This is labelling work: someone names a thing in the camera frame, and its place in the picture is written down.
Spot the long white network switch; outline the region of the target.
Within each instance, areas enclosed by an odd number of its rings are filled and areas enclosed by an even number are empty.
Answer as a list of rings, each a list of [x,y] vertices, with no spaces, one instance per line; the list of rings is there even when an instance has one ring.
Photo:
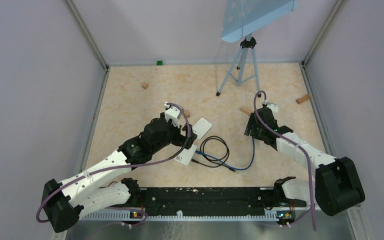
[[[212,126],[211,122],[202,117],[193,125],[192,131],[196,135],[196,139],[200,140]]]

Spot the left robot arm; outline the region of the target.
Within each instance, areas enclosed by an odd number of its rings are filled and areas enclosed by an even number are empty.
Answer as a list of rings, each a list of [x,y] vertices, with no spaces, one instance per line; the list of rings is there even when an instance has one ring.
[[[61,233],[90,213],[113,205],[136,206],[141,194],[135,180],[112,187],[103,184],[138,167],[152,166],[153,155],[168,145],[180,148],[169,157],[174,159],[197,137],[189,123],[175,126],[163,117],[152,119],[138,136],[126,140],[99,163],[70,178],[46,182],[36,221],[50,223],[54,232]]]

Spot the white TP-Link switch box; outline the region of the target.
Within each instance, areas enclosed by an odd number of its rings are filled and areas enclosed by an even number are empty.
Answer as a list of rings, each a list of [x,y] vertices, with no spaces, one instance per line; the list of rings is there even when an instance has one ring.
[[[174,158],[174,160],[187,166],[191,162],[196,150],[197,146],[193,144],[189,149],[183,149],[182,152]]]

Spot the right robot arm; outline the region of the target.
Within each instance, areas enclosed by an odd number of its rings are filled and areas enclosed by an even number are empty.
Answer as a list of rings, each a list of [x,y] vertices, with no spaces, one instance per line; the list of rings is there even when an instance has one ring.
[[[286,154],[309,171],[308,180],[289,176],[275,181],[273,200],[277,205],[287,206],[292,200],[299,200],[334,216],[365,201],[357,168],[350,158],[322,152],[288,126],[278,126],[268,105],[250,113],[244,135]]]

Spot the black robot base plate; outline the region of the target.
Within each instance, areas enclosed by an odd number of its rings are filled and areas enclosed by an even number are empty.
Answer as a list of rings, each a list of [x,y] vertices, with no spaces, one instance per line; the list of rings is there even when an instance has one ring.
[[[148,187],[123,204],[149,216],[186,217],[263,216],[274,208],[307,207],[304,200],[287,199],[272,187]]]

